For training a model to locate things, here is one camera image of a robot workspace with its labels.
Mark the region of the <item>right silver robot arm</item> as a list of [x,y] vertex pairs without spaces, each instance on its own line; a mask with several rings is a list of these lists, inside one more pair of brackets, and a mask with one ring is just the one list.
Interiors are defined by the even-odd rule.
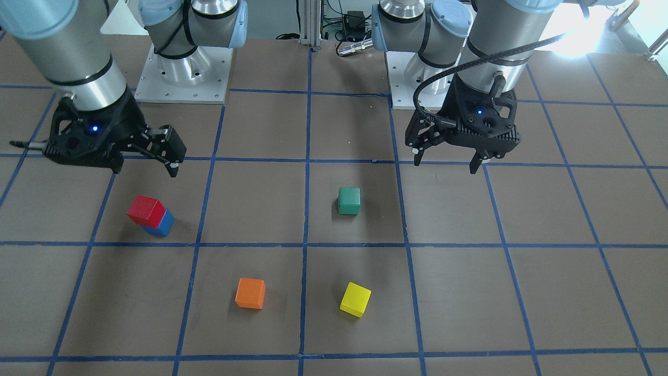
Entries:
[[[138,8],[173,84],[198,84],[209,74],[200,48],[236,49],[246,41],[246,1],[141,1]],[[174,178],[187,148],[173,126],[146,124],[102,35],[110,12],[108,1],[2,1],[2,29],[60,96],[47,139],[10,145],[61,165],[114,173],[123,152],[140,153]]]

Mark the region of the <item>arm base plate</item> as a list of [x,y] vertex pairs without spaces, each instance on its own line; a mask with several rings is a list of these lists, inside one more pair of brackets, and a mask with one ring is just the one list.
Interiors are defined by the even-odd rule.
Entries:
[[233,49],[200,46],[186,58],[171,60],[150,49],[135,98],[142,103],[224,104]]
[[[392,107],[398,110],[414,110],[415,89],[427,78],[443,69],[427,66],[417,53],[387,52],[387,76],[391,89]],[[425,87],[419,95],[419,103],[431,111],[440,110],[451,83],[452,75],[439,79]]]

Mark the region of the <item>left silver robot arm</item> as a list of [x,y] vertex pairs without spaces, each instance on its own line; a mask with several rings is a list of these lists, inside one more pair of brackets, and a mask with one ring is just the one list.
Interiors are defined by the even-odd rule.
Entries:
[[559,1],[379,1],[371,12],[374,48],[412,52],[437,69],[412,95],[404,143],[420,165],[428,148],[472,148],[470,173],[520,145],[515,85]]

